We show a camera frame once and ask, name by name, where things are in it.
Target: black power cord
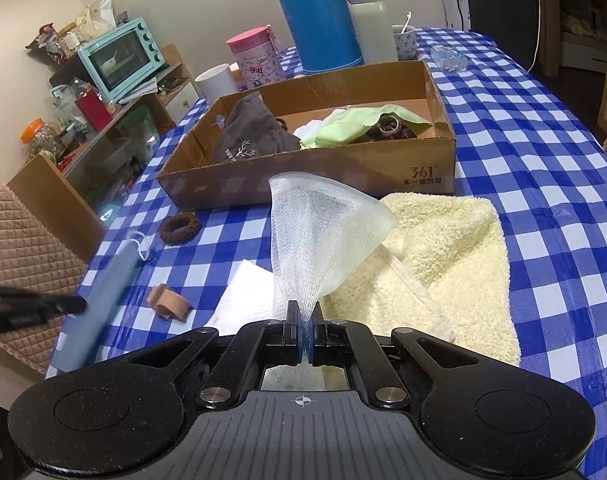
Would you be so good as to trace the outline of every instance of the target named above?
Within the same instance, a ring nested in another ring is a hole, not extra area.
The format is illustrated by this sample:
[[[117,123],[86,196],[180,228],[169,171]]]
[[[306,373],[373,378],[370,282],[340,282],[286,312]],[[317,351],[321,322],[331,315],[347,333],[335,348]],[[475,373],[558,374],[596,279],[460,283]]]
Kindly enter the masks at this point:
[[[463,12],[461,12],[461,0],[457,0],[457,9],[459,9],[459,16],[461,16],[461,30],[465,30],[463,25]]]

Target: patterned mug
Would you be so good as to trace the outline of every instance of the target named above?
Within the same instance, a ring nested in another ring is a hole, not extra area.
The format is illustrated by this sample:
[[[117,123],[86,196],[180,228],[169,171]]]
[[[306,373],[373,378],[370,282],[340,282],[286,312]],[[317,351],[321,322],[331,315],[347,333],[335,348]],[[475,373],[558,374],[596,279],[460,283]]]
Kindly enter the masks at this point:
[[[417,30],[414,27],[406,27],[406,31],[401,34],[402,30],[403,25],[392,25],[397,57],[399,61],[414,59],[417,55]]]

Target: green cloth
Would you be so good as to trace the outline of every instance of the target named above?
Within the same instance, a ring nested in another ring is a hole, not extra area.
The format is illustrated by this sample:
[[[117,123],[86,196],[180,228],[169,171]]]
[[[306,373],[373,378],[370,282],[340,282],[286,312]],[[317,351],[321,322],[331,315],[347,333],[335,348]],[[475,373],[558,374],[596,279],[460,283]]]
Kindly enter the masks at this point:
[[[363,137],[384,114],[397,114],[416,134],[425,131],[432,124],[416,113],[398,105],[385,105],[381,108],[350,108],[331,117],[328,124],[323,126],[316,135],[303,139],[301,147],[303,149],[324,148],[350,144]]]

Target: pink tumbler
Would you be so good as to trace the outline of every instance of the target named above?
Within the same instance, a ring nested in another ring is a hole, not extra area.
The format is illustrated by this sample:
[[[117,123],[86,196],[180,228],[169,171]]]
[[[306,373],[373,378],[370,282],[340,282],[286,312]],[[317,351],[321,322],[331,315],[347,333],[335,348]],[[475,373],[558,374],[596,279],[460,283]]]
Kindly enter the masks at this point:
[[[247,30],[225,43],[237,58],[238,71],[248,88],[285,81],[270,25]]]

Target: white water bottle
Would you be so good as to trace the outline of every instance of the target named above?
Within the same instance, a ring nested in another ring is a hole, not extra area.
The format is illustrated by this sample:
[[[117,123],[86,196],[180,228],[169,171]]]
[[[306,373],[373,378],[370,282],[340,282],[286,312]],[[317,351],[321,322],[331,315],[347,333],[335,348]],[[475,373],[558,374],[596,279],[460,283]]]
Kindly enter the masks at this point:
[[[383,0],[347,0],[357,30],[363,62],[368,64],[396,61],[397,46],[392,22]]]

